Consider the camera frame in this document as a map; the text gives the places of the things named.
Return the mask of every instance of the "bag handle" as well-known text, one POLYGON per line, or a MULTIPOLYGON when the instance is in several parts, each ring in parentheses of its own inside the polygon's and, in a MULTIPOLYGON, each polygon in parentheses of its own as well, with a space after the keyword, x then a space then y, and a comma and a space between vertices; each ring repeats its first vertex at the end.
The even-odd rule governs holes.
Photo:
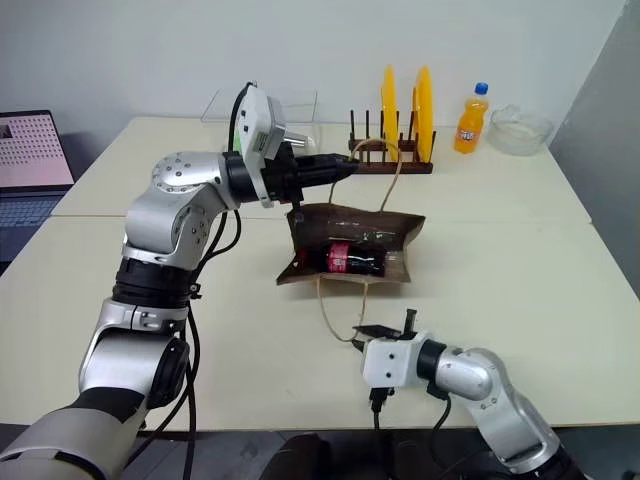
MULTIPOLYGON (((371 143, 380 143, 380 142, 384 143, 387 146, 387 148, 390 148, 398 152, 398 166, 396 167, 396 173, 393 175, 393 180, 391 181, 391 185, 389 185, 387 194, 384 196, 384 200, 382 200, 382 205, 380 205, 379 211, 382 212, 384 210, 385 205, 387 204, 387 200, 389 200, 389 195, 391 195, 393 188, 396 186, 396 182, 398 181, 398 177, 400 176, 400 170, 402 169, 402 152, 398 148, 398 145, 384 138, 367 138, 365 140, 362 140, 360 143, 358 143, 354 147, 353 150, 351 150, 351 155, 349 155, 349 161, 351 162, 355 159, 356 152, 360 150, 360 148, 362 148, 363 146, 369 145, 371 143)), ((336 186, 336 182, 331 184, 331 190, 329 191, 330 204, 333 203, 333 190, 335 186, 336 186)))
MULTIPOLYGON (((320 289, 321 281, 322 281, 322 275, 320 274, 316 279, 316 293, 318 295, 318 302, 320 303, 320 310, 322 311, 322 318, 324 319, 324 323, 327 325, 327 328, 329 329, 331 334, 334 337, 336 337, 336 339, 344 343, 350 343, 351 340, 354 340, 356 338, 356 336, 358 335, 358 332, 355 332, 349 338, 344 338, 344 337, 341 337, 340 334, 333 328, 333 326, 331 325, 331 322, 329 321, 329 317, 327 316, 327 311, 324 309, 324 300, 322 298, 322 291, 320 289)), ((364 322, 364 314, 365 314, 365 308, 367 306, 368 291, 369 291, 369 283, 365 282, 363 284, 363 290, 362 290, 362 309, 360 310, 360 320, 358 321, 358 326, 361 326, 362 323, 364 322)))

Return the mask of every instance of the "clear plastic container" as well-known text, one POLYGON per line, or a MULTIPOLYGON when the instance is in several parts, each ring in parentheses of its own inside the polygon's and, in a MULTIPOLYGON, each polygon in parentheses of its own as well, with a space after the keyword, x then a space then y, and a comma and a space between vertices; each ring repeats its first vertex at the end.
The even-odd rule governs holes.
MULTIPOLYGON (((242 84, 223 87, 216 90, 209 105, 200 117, 202 123, 228 122, 233 102, 242 88, 242 84)), ((291 88, 264 88, 267 95, 276 98, 282 107, 287 124, 297 124, 295 131, 285 132, 285 141, 290 142, 295 155, 313 155, 318 152, 316 139, 319 129, 315 124, 318 92, 316 90, 296 90, 291 88)), ((227 148, 226 140, 219 147, 227 148)))
POLYGON ((553 124, 542 117, 522 113, 515 105, 491 115, 487 139, 498 150, 511 155, 532 155, 545 142, 553 124))

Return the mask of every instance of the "floor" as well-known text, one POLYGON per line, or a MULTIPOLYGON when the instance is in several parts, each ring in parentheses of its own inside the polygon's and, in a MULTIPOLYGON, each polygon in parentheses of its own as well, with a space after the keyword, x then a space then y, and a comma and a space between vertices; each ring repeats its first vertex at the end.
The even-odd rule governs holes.
MULTIPOLYGON (((0 450, 24 429, 0 425, 0 450)), ((377 465, 376 443, 371 431, 318 432, 333 447, 335 479, 384 478, 377 465)), ((299 432, 224 432, 199 434, 193 480, 254 480, 274 453, 299 432)), ((411 431, 413 438, 428 431, 411 431)), ((562 442, 582 470, 595 480, 621 480, 626 471, 640 471, 640 425, 585 427, 558 430, 562 442)), ((480 445, 476 430, 444 430, 440 444, 445 461, 453 462, 480 445)), ((185 445, 180 441, 153 443, 122 476, 122 480, 165 480, 182 476, 185 445)))

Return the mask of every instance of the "robotic arm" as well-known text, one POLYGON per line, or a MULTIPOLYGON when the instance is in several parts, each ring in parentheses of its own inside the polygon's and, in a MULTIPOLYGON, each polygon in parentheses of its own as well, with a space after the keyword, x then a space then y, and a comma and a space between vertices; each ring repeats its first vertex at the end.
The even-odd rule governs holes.
POLYGON ((250 201, 297 208, 303 188, 356 170, 342 155, 294 158, 277 100, 255 86, 243 93, 240 153, 179 152, 154 167, 127 214, 122 261, 82 361, 80 395, 0 453, 3 480, 118 478, 149 410, 182 389, 189 345, 176 335, 214 218, 250 201))
POLYGON ((354 340, 364 354, 362 374, 383 398, 392 388, 423 386, 437 398, 454 394, 465 406, 498 460, 519 478, 583 480, 560 439, 527 398, 509 381, 493 352, 462 350, 413 331, 415 310, 407 310, 403 332, 381 325, 355 327, 368 336, 354 340))

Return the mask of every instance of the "laptop screen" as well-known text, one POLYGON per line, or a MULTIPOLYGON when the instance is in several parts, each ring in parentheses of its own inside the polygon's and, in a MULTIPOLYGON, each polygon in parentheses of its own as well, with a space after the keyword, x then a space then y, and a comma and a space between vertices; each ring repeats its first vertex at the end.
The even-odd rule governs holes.
POLYGON ((72 184, 51 113, 0 115, 0 188, 72 184))

